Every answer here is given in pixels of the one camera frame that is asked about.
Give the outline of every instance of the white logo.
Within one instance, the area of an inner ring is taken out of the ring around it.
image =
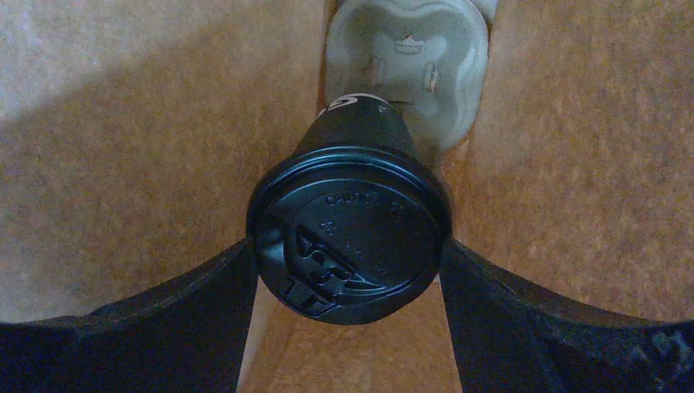
[[[355,93],[355,94],[347,94],[346,96],[342,96],[335,101],[331,102],[330,105],[327,107],[323,108],[320,113],[318,113],[318,117],[321,117],[324,113],[328,111],[332,111],[333,109],[341,108],[342,106],[348,106],[352,105],[355,102],[359,101],[358,97],[369,97],[369,98],[375,98],[378,101],[384,102],[388,105],[390,105],[386,100],[384,100],[381,97],[374,96],[372,94],[366,94],[366,93]]]

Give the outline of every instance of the black plastic lid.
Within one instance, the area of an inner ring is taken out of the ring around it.
[[[399,151],[327,147],[271,170],[247,232],[260,277],[286,305],[329,323],[369,323],[417,298],[450,234],[433,174]]]

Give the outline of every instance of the black coffee cup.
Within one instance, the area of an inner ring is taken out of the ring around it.
[[[370,94],[321,111],[295,153],[259,182],[246,230],[260,277],[298,313],[369,323],[430,285],[451,219],[402,117]]]

